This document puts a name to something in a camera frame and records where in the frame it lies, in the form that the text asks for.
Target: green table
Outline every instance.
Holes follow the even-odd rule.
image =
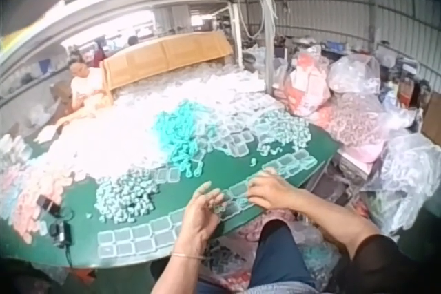
[[[318,127],[310,126],[312,140],[309,142],[307,151],[314,156],[318,163],[307,171],[288,178],[288,181],[297,187],[306,183],[314,173],[323,169],[331,157],[336,153],[338,144],[329,135]],[[76,183],[65,191],[62,207],[69,207],[74,212],[74,217],[69,221],[72,229],[73,245],[70,247],[72,265],[76,268],[106,268],[113,266],[127,266],[131,264],[147,262],[162,258],[170,253],[171,246],[159,248],[153,253],[127,255],[117,258],[98,257],[98,232],[115,231],[128,227],[137,227],[151,222],[161,216],[166,216],[177,209],[183,208],[189,201],[194,190],[208,180],[212,181],[212,187],[228,189],[232,185],[243,181],[259,171],[265,163],[281,157],[283,154],[292,153],[290,145],[283,147],[283,152],[275,156],[261,156],[257,151],[256,141],[248,144],[250,153],[242,158],[232,158],[219,151],[213,151],[206,155],[203,173],[199,178],[186,178],[181,175],[181,181],[175,184],[160,185],[160,193],[152,196],[155,210],[148,216],[138,218],[136,223],[130,224],[105,224],[99,221],[99,213],[94,208],[96,183],[88,179],[82,183]],[[40,154],[48,146],[37,147],[35,154]],[[257,159],[257,165],[250,167],[252,158]],[[215,235],[220,236],[249,222],[262,213],[262,209],[252,206],[237,216],[222,222]],[[40,220],[46,220],[51,224],[53,218],[48,215],[40,216]],[[47,236],[35,234],[32,244],[27,245],[12,229],[5,220],[0,221],[0,253],[3,257],[26,260],[51,266],[68,266],[65,251],[56,248],[52,239]]]

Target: hand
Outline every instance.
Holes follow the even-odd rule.
[[[193,194],[185,209],[179,238],[175,244],[176,253],[201,255],[207,241],[220,222],[213,208],[222,204],[224,195],[220,189],[205,193],[211,182],[202,184]]]
[[[264,209],[291,209],[299,189],[291,186],[273,168],[265,169],[249,181],[248,200]]]

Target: blue jeans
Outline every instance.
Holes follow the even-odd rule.
[[[302,282],[315,287],[288,226],[281,220],[272,220],[263,227],[260,234],[249,288],[277,282]],[[227,294],[229,291],[221,286],[199,280],[196,293]]]

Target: person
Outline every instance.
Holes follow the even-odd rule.
[[[106,55],[103,49],[103,46],[101,45],[101,41],[96,40],[96,51],[94,53],[94,60],[93,60],[93,67],[99,68],[99,63],[106,59]]]
[[[75,54],[68,59],[68,67],[74,76],[70,83],[72,104],[67,116],[60,118],[56,126],[72,122],[74,119],[94,117],[96,110],[110,105],[110,99],[103,87],[101,69],[87,67],[82,56]]]
[[[139,40],[138,40],[137,36],[130,36],[129,39],[127,40],[127,44],[129,46],[136,45],[138,42],[139,42]]]
[[[208,187],[209,183],[202,185],[190,200],[181,232],[165,269],[157,275],[152,294],[229,293],[198,279],[207,241],[219,223],[212,210],[223,199],[219,189],[206,193]],[[247,198],[264,209],[291,209],[306,215],[343,244],[351,258],[345,273],[345,293],[403,293],[410,270],[408,261],[368,219],[291,186],[274,169],[265,169],[250,180]],[[272,220],[263,227],[245,293],[318,293],[283,221]]]

